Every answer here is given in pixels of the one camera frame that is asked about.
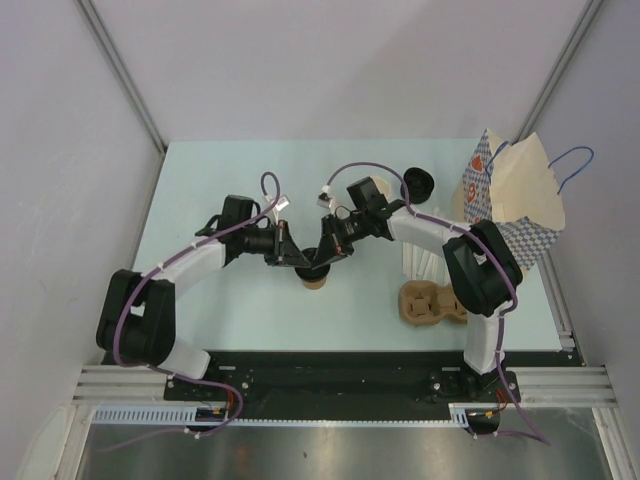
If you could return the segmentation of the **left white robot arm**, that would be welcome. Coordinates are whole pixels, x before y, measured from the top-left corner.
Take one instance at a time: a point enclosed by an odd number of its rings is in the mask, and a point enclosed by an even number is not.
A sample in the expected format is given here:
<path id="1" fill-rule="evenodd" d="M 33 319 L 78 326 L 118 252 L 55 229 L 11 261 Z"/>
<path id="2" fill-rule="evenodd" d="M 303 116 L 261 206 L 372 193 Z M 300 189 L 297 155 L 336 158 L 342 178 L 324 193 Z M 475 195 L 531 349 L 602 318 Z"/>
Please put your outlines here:
<path id="1" fill-rule="evenodd" d="M 146 274 L 116 271 L 96 331 L 98 347 L 120 364 L 148 365 L 186 377 L 187 389 L 199 399 L 214 397 L 221 376 L 209 368 L 209 353 L 178 337 L 176 300 L 242 254 L 261 255 L 269 266 L 309 267 L 286 221 L 258 225 L 265 214 L 254 200 L 229 195 L 222 212 L 197 231 L 185 250 Z"/>

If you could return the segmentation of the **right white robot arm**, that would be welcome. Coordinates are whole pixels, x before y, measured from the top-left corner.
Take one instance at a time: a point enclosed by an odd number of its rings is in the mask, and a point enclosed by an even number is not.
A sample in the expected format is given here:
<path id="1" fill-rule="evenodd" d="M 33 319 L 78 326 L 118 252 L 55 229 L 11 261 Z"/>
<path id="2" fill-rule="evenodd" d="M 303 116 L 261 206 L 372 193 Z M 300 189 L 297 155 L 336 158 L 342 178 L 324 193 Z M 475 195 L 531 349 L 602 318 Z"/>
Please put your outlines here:
<path id="1" fill-rule="evenodd" d="M 444 259 L 458 304 L 467 311 L 461 376 L 463 393 L 484 401 L 504 378 L 504 315 L 517 305 L 522 272 L 497 226 L 489 220 L 454 224 L 417 212 L 404 198 L 388 201 L 371 177 L 347 187 L 354 209 L 341 218 L 331 210 L 311 260 L 314 269 L 348 258 L 367 237 L 409 243 Z"/>

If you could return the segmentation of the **single brown paper cup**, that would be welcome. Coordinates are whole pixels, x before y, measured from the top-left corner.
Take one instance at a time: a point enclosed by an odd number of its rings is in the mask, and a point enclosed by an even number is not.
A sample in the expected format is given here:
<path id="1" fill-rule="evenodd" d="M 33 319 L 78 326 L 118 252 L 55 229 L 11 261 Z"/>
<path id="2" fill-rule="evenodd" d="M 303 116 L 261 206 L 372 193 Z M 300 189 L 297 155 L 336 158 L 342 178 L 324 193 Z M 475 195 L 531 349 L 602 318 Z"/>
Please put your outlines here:
<path id="1" fill-rule="evenodd" d="M 319 290 L 325 286 L 327 278 L 317 279 L 317 280 L 303 280 L 302 285 L 308 290 Z"/>

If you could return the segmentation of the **black cup lid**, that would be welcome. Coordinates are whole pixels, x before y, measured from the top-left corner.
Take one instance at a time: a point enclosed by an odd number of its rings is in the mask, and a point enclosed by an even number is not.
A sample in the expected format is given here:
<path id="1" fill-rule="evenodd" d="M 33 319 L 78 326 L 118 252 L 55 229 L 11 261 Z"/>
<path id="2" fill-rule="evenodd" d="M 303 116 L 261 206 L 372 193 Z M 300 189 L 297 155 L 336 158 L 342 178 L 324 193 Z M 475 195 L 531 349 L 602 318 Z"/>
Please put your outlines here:
<path id="1" fill-rule="evenodd" d="M 302 253 L 307 260 L 311 261 L 315 257 L 316 248 L 313 248 L 313 247 L 305 248 L 302 251 Z M 324 280 L 328 276 L 330 272 L 330 266 L 324 265 L 316 268 L 296 267 L 294 271 L 302 281 L 306 281 L 309 283 L 317 283 L 317 282 L 320 282 L 321 280 Z"/>

